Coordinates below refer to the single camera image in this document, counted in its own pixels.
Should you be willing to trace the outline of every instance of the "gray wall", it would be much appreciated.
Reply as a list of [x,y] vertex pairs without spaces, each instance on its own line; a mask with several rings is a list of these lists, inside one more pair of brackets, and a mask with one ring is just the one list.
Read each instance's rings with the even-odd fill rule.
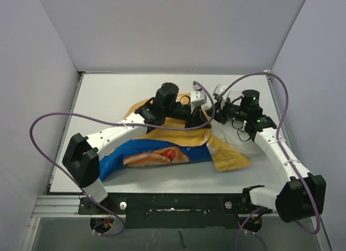
[[346,0],[307,0],[273,67],[290,92],[286,124],[298,158],[327,181],[322,218],[333,250],[346,246],[345,39]]
[[79,71],[271,68],[305,0],[40,0]]
[[[0,0],[0,23],[0,250],[18,251],[52,168],[31,145],[30,124],[68,110],[78,76],[39,0]],[[51,118],[36,129],[50,156],[64,120]]]

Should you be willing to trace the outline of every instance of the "metal frame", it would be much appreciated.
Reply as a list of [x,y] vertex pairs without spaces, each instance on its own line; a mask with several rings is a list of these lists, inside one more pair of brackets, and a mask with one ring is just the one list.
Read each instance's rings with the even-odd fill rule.
[[[272,87],[271,84],[271,78],[270,78],[270,70],[267,70],[268,75],[267,75],[267,80],[268,80],[268,85],[271,91],[271,95],[274,99],[274,105],[275,105],[275,109],[279,115],[279,117],[281,117],[281,112],[280,109],[278,107],[278,102],[277,102],[277,97],[274,93],[274,89]],[[81,87],[82,81],[83,81],[83,76],[84,76],[85,72],[81,74],[80,78],[78,79],[77,83],[76,83],[76,88],[75,88],[75,92],[71,101],[71,106],[70,106],[70,111],[74,110],[75,104],[76,104],[76,100],[78,98],[78,93],[79,93],[79,89]],[[71,120],[71,116],[69,116],[67,118],[64,130],[63,130],[63,134],[61,137],[61,141],[59,143],[59,148],[58,148],[58,152],[56,155],[55,160],[58,161],[58,157],[62,151],[62,144],[64,142],[64,139],[66,137],[67,134],[67,130],[70,124],[70,120]],[[284,134],[284,137],[287,139],[287,144],[288,146],[292,149],[292,151],[294,152],[294,149],[290,143],[289,140],[289,134],[287,132],[287,129],[285,127],[285,125],[283,124],[282,126],[282,131]],[[49,181],[49,185],[51,185],[52,183],[52,179],[54,178],[54,174],[56,171],[56,167],[54,167],[53,171],[52,171],[52,176],[51,179]],[[105,217],[106,215],[79,215],[78,214],[78,207],[80,204],[80,198],[81,195],[41,195],[38,196],[34,210],[32,212],[32,217],[30,220],[30,224],[29,224],[29,228],[28,231],[26,233],[23,245],[22,245],[22,251],[30,251],[33,247],[34,241],[35,241],[35,237],[36,237],[36,233],[37,233],[37,228],[39,226],[39,222],[40,219],[42,217],[93,217],[93,218],[98,218],[98,217]],[[119,215],[121,218],[125,219],[126,215]],[[240,217],[246,217],[247,214],[242,214],[239,215]],[[265,216],[278,216],[277,214],[268,214]],[[312,223],[314,226],[316,226],[316,220],[312,219]],[[321,231],[316,235],[317,237],[317,241],[319,243],[320,249],[323,251],[329,251],[331,250],[331,246],[330,246],[330,242],[328,240],[328,237],[325,233],[324,230],[324,226],[322,223],[322,228]]]

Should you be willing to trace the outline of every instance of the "white table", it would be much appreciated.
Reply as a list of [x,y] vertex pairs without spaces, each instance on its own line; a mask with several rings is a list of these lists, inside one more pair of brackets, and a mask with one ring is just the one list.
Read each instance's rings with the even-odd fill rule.
[[[192,81],[202,83],[212,92],[219,83],[230,84],[237,75],[120,75],[84,74],[73,112],[106,121],[122,120],[136,102],[155,95],[164,82],[179,86],[179,93],[189,93]],[[264,113],[278,124],[278,116],[267,78],[253,76],[233,87],[233,91],[258,90]],[[92,134],[106,126],[72,117],[58,157],[59,164],[70,137],[75,133]],[[244,187],[264,184],[281,190],[281,182],[267,157],[252,159],[252,165],[229,172],[217,172],[212,162],[161,167],[126,168],[115,172],[104,185],[110,193],[241,193]],[[52,193],[79,193],[80,190],[60,170],[51,184]]]

